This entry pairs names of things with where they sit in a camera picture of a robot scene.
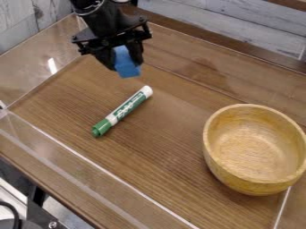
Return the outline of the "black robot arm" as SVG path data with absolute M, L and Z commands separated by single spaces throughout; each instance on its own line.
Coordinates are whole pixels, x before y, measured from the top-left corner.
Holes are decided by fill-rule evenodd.
M 92 55 L 110 70 L 117 72 L 118 64 L 133 69 L 143 64 L 143 44 L 152 37 L 148 18 L 128 15 L 121 5 L 130 0 L 69 0 L 76 16 L 86 28 L 72 36 L 72 43 L 81 55 Z

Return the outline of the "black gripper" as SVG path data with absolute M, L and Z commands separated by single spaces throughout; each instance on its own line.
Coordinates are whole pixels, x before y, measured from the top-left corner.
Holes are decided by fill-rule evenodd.
M 73 8 L 86 28 L 72 37 L 82 55 L 94 54 L 96 60 L 114 71 L 116 53 L 112 48 L 125 46 L 134 65 L 143 63 L 141 42 L 152 37 L 144 15 L 126 15 L 116 5 L 89 5 Z

